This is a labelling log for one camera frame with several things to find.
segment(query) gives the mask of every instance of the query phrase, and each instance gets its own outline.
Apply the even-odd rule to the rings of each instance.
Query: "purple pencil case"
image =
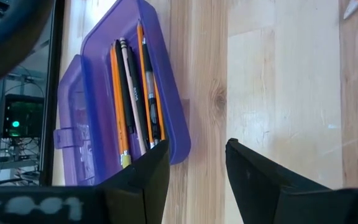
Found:
[[[63,150],[66,185],[96,185],[122,169],[109,50],[116,39],[125,37],[139,62],[138,21],[160,93],[170,163],[184,161],[190,152],[190,136],[157,13],[144,0],[118,0],[86,36],[81,55],[74,56],[59,83],[60,129],[55,130],[54,141]],[[136,160],[140,157],[137,140],[129,138],[129,145]]]

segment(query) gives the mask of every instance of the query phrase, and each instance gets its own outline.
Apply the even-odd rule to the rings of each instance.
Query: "black pencil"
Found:
[[[124,107],[125,124],[127,126],[127,131],[129,132],[129,134],[133,134],[135,132],[134,114],[132,112],[131,97],[129,96],[128,82],[126,82],[127,77],[125,72],[124,57],[122,56],[121,44],[118,40],[116,40],[115,47],[116,47],[116,54],[117,54],[117,65],[119,71],[120,86],[122,91],[122,104]]]
[[[142,130],[145,147],[146,147],[146,149],[149,149],[150,145],[149,145],[149,138],[148,138],[148,132],[147,132],[146,108],[144,105],[144,99],[143,99],[143,93],[142,93],[142,87],[141,87],[142,82],[140,81],[140,76],[138,74],[138,69],[137,69],[136,61],[135,61],[135,52],[133,51],[132,47],[128,48],[128,65],[129,65],[129,71],[131,72],[132,83],[134,86],[137,112],[138,112],[139,121],[140,121],[140,129]]]

